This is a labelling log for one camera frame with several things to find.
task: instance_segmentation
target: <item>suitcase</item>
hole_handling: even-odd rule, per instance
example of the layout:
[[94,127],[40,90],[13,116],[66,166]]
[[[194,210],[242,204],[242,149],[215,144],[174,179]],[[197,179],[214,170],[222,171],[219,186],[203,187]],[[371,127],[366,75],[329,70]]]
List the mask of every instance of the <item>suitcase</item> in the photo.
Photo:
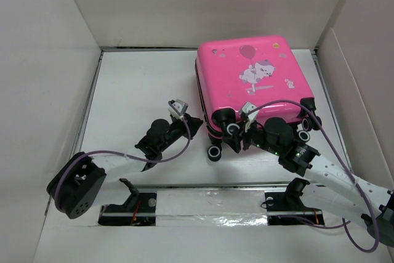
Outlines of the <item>suitcase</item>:
[[[274,100],[288,99],[315,112],[312,90],[281,36],[206,42],[198,48],[195,67],[209,138],[220,151],[223,129],[216,124],[217,110],[232,108],[239,121],[240,110],[246,102],[258,107]],[[264,125],[272,117],[284,119],[296,131],[305,113],[298,106],[279,103],[261,109],[256,121]],[[306,130],[316,128],[310,119],[305,120],[307,124]]]

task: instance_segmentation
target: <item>purple cable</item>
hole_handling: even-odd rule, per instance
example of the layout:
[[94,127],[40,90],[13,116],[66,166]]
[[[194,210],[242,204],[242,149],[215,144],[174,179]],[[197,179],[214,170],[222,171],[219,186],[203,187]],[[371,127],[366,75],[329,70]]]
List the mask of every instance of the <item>purple cable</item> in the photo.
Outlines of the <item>purple cable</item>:
[[338,229],[338,228],[342,228],[345,227],[346,225],[348,225],[349,223],[351,223],[351,221],[345,221],[343,220],[343,224],[340,225],[336,225],[336,226],[325,226],[325,225],[316,225],[314,224],[312,221],[309,221],[308,219],[304,218],[304,217],[299,217],[299,216],[295,216],[295,215],[280,215],[278,216],[279,218],[283,217],[283,218],[293,218],[293,219],[297,219],[298,221],[300,221],[301,223],[304,224],[308,224],[308,226],[313,227],[313,228],[318,228],[318,229],[325,229],[325,230],[329,230],[329,229]]
[[[168,102],[168,104],[171,106],[172,109],[175,110],[175,112],[176,112],[179,116],[181,116],[181,114],[180,114],[180,113],[178,112],[178,110],[171,104],[171,102]],[[54,198],[56,208],[57,208],[60,212],[63,212],[63,211],[60,209],[60,205],[59,205],[59,192],[60,192],[60,189],[61,189],[61,187],[62,187],[62,185],[63,185],[65,179],[67,178],[68,174],[69,174],[70,171],[73,169],[73,167],[75,167],[83,158],[85,158],[85,157],[87,157],[87,156],[89,156],[89,155],[94,155],[94,154],[112,154],[112,155],[118,155],[118,156],[127,156],[128,158],[131,158],[132,160],[138,160],[138,161],[144,161],[144,162],[150,162],[150,163],[166,163],[166,162],[168,162],[168,161],[171,161],[171,160],[176,159],[178,156],[180,156],[183,152],[186,151],[186,149],[189,147],[190,141],[191,141],[191,132],[190,132],[189,126],[188,126],[188,124],[187,124],[185,118],[182,118],[182,122],[183,122],[183,124],[185,125],[186,131],[187,131],[187,136],[188,136],[188,137],[187,137],[187,143],[186,143],[186,145],[184,146],[184,148],[183,148],[178,154],[176,154],[176,155],[174,155],[174,156],[172,156],[172,157],[170,157],[170,158],[167,158],[167,159],[165,159],[165,160],[147,160],[147,159],[145,159],[145,158],[140,158],[140,157],[137,157],[137,156],[128,155],[128,154],[125,154],[125,153],[116,152],[116,151],[111,151],[111,150],[96,150],[96,151],[91,151],[91,152],[87,152],[87,153],[85,153],[85,154],[82,154],[80,157],[77,157],[77,158],[70,164],[70,166],[66,169],[66,171],[64,172],[64,174],[63,174],[62,177],[60,178],[59,183],[58,183],[57,186],[56,186],[55,198]]]
[[[331,147],[332,152],[334,152],[335,156],[337,157],[340,165],[344,168],[346,174],[349,176],[350,180],[352,180],[352,182],[355,184],[356,183],[356,179],[354,178],[352,172],[350,172],[349,168],[346,166],[346,164],[344,163],[344,161],[341,159],[340,155],[338,154],[338,151],[335,149],[334,145],[332,144],[332,142],[330,141],[329,137],[327,136],[326,132],[324,131],[323,127],[321,126],[321,124],[319,123],[319,121],[317,120],[316,116],[305,106],[301,105],[300,103],[297,103],[295,101],[291,101],[291,100],[275,100],[269,103],[266,103],[264,105],[261,105],[259,107],[257,107],[256,109],[253,109],[252,111],[246,113],[246,115],[250,115],[253,112],[256,112],[257,110],[263,109],[264,107],[276,104],[276,103],[290,103],[293,105],[296,105],[298,107],[300,107],[302,110],[304,110],[311,119],[314,120],[314,122],[316,123],[316,125],[319,127],[321,133],[323,134],[324,138],[326,139],[328,145]],[[374,210],[372,209],[372,205],[369,202],[367,196],[365,195],[363,189],[360,187],[360,185],[356,184],[355,187],[357,188],[357,190],[359,191],[361,197],[363,198],[363,200],[365,201],[365,204],[368,208],[369,211],[369,215],[371,216],[372,219],[372,223],[373,223],[373,227],[374,227],[374,233],[375,233],[375,243],[373,245],[373,247],[371,249],[363,249],[362,247],[360,247],[352,238],[352,236],[350,235],[350,232],[347,228],[347,226],[344,224],[344,228],[346,231],[347,236],[349,237],[350,241],[354,244],[354,246],[356,248],[358,248],[360,251],[365,252],[365,253],[372,253],[374,252],[378,245],[379,245],[379,228],[377,226],[377,222],[376,222],[376,216],[374,213]]]

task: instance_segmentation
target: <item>purple wire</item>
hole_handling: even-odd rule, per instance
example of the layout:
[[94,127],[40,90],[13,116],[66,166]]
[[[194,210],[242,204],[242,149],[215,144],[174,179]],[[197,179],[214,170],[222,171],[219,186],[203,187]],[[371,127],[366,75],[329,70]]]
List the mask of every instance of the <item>purple wire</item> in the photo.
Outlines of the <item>purple wire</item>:
[[[338,151],[335,149],[334,145],[330,141],[329,137],[327,136],[326,132],[324,131],[323,127],[319,123],[319,121],[316,118],[316,116],[307,107],[305,107],[305,106],[303,106],[300,103],[297,103],[295,101],[291,101],[291,100],[275,100],[275,101],[266,103],[264,105],[261,105],[261,106],[257,107],[256,109],[253,109],[252,111],[246,113],[246,115],[250,115],[251,113],[256,112],[257,110],[263,109],[264,107],[267,107],[267,106],[270,106],[270,105],[273,105],[273,104],[276,104],[276,103],[290,103],[290,104],[296,105],[296,106],[300,107],[302,110],[304,110],[309,115],[309,117],[314,120],[316,125],[319,127],[321,133],[323,134],[324,138],[326,139],[328,145],[331,147],[331,150],[334,152],[335,156],[337,157],[339,163],[344,168],[346,174],[349,176],[350,180],[352,180],[352,182],[355,184],[356,183],[356,179],[354,178],[352,172],[350,172],[349,168],[346,166],[344,161],[341,159],[340,155],[338,154]],[[344,228],[345,228],[347,236],[349,237],[350,241],[354,244],[354,246],[356,248],[358,248],[360,251],[365,252],[365,253],[372,253],[372,252],[374,252],[377,249],[377,247],[379,245],[379,240],[380,240],[379,228],[377,226],[376,216],[375,216],[374,210],[372,209],[372,205],[369,202],[367,196],[365,195],[363,189],[358,184],[356,184],[355,187],[357,188],[357,190],[359,191],[361,197],[365,201],[365,204],[366,204],[366,206],[368,208],[368,211],[369,211],[369,215],[371,216],[371,219],[372,219],[372,224],[373,224],[374,233],[375,233],[375,243],[374,243],[373,247],[371,249],[363,249],[362,247],[360,247],[354,241],[354,239],[350,235],[350,232],[349,232],[349,230],[348,230],[348,228],[347,228],[347,226],[345,224],[344,224]]]
[[306,219],[304,217],[299,217],[299,216],[295,216],[295,215],[280,215],[278,217],[279,218],[283,217],[283,218],[297,219],[301,223],[308,224],[308,226],[310,226],[310,227],[318,228],[318,229],[325,229],[325,230],[342,228],[342,227],[345,227],[346,225],[348,225],[349,223],[351,223],[351,221],[346,222],[345,220],[343,220],[344,221],[343,224],[336,225],[336,226],[325,226],[325,225],[318,226],[318,225],[314,224],[312,221],[309,221],[308,219]]
[[[171,102],[168,102],[168,104],[171,106],[172,109],[175,110],[175,112],[176,112],[179,116],[181,116],[181,114],[180,114],[180,113],[178,112],[178,110],[171,104]],[[172,156],[172,157],[170,157],[170,158],[167,158],[167,159],[165,159],[165,160],[147,160],[147,159],[145,159],[145,158],[140,158],[140,157],[137,157],[137,156],[128,155],[128,154],[125,154],[125,153],[122,153],[122,152],[116,152],[116,151],[111,151],[111,150],[96,150],[96,151],[91,151],[91,152],[87,152],[87,153],[82,154],[81,156],[77,157],[77,158],[69,165],[69,167],[65,170],[64,174],[62,175],[62,177],[61,177],[60,180],[59,180],[59,183],[58,183],[57,186],[56,186],[55,198],[54,198],[56,208],[57,208],[60,212],[63,212],[63,211],[60,209],[60,205],[59,205],[59,203],[60,203],[60,201],[59,201],[60,189],[61,189],[61,187],[62,187],[62,185],[63,185],[65,179],[66,179],[67,176],[69,175],[70,171],[71,171],[71,170],[72,170],[72,169],[73,169],[83,158],[85,158],[85,157],[87,157],[87,156],[89,156],[89,155],[94,155],[94,154],[112,154],[112,155],[118,155],[118,156],[126,156],[126,157],[128,157],[128,158],[131,158],[132,160],[138,160],[138,161],[144,161],[144,162],[150,162],[150,163],[166,163],[166,162],[168,162],[168,161],[171,161],[171,160],[176,159],[178,156],[180,156],[183,152],[186,151],[186,149],[189,147],[190,141],[191,141],[191,132],[190,132],[189,126],[188,126],[188,124],[187,124],[185,118],[182,118],[182,122],[183,122],[183,124],[185,125],[186,131],[187,131],[187,136],[188,136],[188,137],[187,137],[187,143],[186,143],[186,145],[184,146],[184,148],[183,148],[179,153],[177,153],[176,155],[174,155],[174,156]]]

